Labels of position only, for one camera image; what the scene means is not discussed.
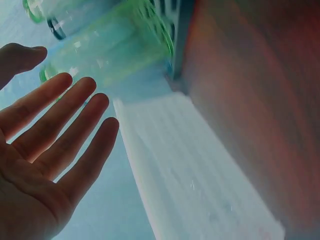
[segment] hand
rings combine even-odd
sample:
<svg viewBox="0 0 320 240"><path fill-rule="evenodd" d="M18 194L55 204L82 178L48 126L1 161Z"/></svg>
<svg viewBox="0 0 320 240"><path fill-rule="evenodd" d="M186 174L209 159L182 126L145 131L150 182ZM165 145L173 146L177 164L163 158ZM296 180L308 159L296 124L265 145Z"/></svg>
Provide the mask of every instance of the hand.
<svg viewBox="0 0 320 240"><path fill-rule="evenodd" d="M0 86L45 59L47 50L9 44L0 49ZM12 144L8 140L72 84L59 74L0 111L0 239L43 240L58 234L99 176L119 130L106 119L74 167L52 182L76 157L109 105L104 94L91 98L78 118L56 140L68 120L95 91L85 77L76 83L36 124Z"/></svg>

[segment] fingernail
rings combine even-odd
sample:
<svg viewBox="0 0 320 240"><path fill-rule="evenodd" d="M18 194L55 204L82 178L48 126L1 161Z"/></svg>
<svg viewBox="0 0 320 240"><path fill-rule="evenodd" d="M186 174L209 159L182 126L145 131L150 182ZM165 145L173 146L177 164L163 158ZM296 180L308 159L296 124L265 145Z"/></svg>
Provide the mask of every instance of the fingernail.
<svg viewBox="0 0 320 240"><path fill-rule="evenodd" d="M36 51L44 51L44 50L47 50L44 46L35 46L35 47L32 47L33 50L36 50Z"/></svg>

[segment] red panel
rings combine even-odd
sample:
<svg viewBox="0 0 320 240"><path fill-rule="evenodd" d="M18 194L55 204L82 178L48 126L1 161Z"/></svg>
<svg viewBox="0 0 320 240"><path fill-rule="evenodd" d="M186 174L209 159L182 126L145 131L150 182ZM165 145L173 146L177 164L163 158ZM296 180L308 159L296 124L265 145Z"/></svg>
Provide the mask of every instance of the red panel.
<svg viewBox="0 0 320 240"><path fill-rule="evenodd" d="M183 77L194 104L288 228L320 219L320 8L199 0Z"/></svg>

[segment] plastic container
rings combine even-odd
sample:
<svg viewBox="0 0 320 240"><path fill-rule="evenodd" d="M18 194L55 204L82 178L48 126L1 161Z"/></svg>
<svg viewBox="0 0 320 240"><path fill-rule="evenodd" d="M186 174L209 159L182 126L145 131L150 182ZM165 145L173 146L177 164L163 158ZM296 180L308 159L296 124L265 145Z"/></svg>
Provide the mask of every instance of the plastic container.
<svg viewBox="0 0 320 240"><path fill-rule="evenodd" d="M173 54L173 43L154 6L131 0L116 6L59 50L40 72L42 82L69 73L106 87Z"/></svg>
<svg viewBox="0 0 320 240"><path fill-rule="evenodd" d="M22 0L22 4L30 19L41 23L86 1L88 0Z"/></svg>
<svg viewBox="0 0 320 240"><path fill-rule="evenodd" d="M63 11L47 20L51 32L58 40L63 40L109 12L122 0L90 0L77 7Z"/></svg>

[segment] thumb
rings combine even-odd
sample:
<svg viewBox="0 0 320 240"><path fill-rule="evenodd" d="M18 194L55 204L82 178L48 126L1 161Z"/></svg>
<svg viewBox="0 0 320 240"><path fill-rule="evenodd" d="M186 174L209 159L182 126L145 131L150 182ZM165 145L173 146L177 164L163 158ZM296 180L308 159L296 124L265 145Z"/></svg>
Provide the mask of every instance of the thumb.
<svg viewBox="0 0 320 240"><path fill-rule="evenodd" d="M9 43L0 48L0 90L16 75L32 70L47 57L42 46L26 47Z"/></svg>

